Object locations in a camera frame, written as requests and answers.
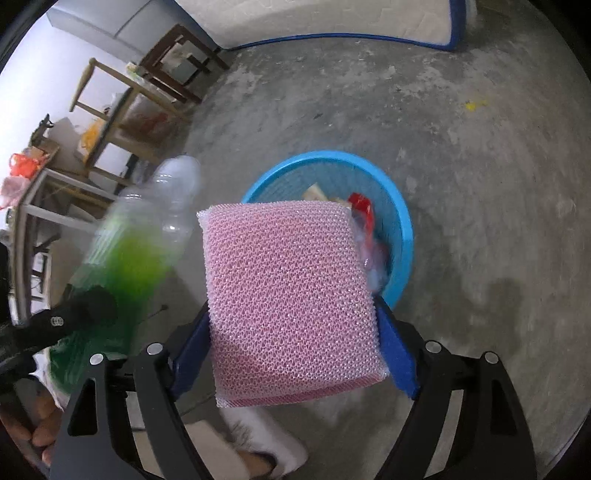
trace person's hand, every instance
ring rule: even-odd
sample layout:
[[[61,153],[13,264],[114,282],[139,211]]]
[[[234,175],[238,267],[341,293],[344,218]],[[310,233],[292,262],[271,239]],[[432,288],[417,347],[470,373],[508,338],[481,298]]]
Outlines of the person's hand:
[[[18,420],[2,409],[0,409],[0,420],[17,446],[21,442],[30,440],[35,447],[43,448],[41,459],[43,463],[50,466],[53,444],[56,441],[57,432],[60,430],[62,411],[57,408],[47,390],[36,398],[35,409],[41,422],[32,434]]]

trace wooden chair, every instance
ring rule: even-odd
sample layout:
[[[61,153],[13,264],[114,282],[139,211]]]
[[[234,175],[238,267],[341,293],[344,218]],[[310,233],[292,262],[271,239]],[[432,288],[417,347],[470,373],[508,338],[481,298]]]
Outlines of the wooden chair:
[[[207,59],[204,62],[200,62],[193,55],[187,57],[187,61],[197,67],[198,72],[211,73],[207,64],[209,60],[213,60],[221,68],[227,70],[229,66],[217,56],[217,52],[220,49],[213,51],[195,35],[193,35],[187,28],[182,25],[175,25],[160,41],[148,52],[148,54],[141,60],[139,66],[143,67],[148,72],[148,81],[161,89],[163,92],[168,93],[173,98],[176,98],[179,102],[185,103],[187,99],[201,103],[201,99],[186,88],[186,83],[183,85],[174,78],[172,78],[163,69],[162,60],[164,56],[176,45],[184,45],[186,42],[192,43],[199,50],[201,50]]]
[[[95,68],[103,70],[107,74],[129,86],[129,88],[117,101],[116,105],[111,107],[108,115],[80,101],[80,95],[94,74]],[[134,138],[133,135],[126,132],[125,127],[122,125],[125,114],[138,95],[144,95],[149,100],[163,108],[165,111],[179,117],[184,122],[190,122],[189,117],[179,112],[169,101],[162,98],[160,95],[151,92],[150,90],[141,86],[139,83],[134,82],[122,73],[117,72],[107,65],[104,65],[96,59],[89,60],[88,66],[82,73],[82,77],[80,78],[76,93],[74,94],[74,98],[72,99],[72,103],[70,105],[70,112],[74,111],[75,107],[80,107],[83,110],[86,110],[88,113],[91,113],[92,115],[104,120],[105,122],[101,129],[99,138],[96,140],[91,151],[88,152],[88,155],[84,160],[87,174],[92,171],[125,186],[132,184],[129,180],[123,179],[122,177],[114,175],[106,170],[103,170],[102,168],[95,166],[105,147],[110,143],[117,145],[118,147],[127,150],[133,155],[148,160],[156,165],[162,162],[163,159],[160,158],[153,145]]]

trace blue basket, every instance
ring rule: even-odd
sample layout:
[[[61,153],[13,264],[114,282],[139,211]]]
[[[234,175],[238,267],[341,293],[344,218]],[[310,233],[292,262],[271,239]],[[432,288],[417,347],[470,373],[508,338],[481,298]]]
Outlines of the blue basket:
[[[393,308],[408,283],[413,262],[413,226],[396,185],[379,168],[357,155],[338,151],[308,152],[285,160],[248,190],[242,203],[301,200],[314,183],[329,197],[347,199],[362,193],[374,206],[376,235],[388,243],[390,276],[382,297]]]

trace green bottle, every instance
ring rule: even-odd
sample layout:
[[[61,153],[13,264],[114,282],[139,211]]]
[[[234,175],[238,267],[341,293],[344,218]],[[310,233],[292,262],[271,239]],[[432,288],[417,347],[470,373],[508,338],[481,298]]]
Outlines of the green bottle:
[[[54,387],[69,395],[94,353],[129,355],[156,286],[196,225],[199,186],[199,163],[183,155],[163,162],[146,184],[125,189],[110,207],[70,284],[72,294],[106,288],[117,302],[117,318],[78,330],[49,349]]]

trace mesh sponge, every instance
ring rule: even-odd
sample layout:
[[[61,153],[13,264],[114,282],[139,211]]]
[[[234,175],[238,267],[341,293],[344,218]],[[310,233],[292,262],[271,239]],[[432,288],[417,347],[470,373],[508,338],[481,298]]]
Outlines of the mesh sponge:
[[[219,407],[311,400],[387,376],[347,208],[219,205],[199,222]]]

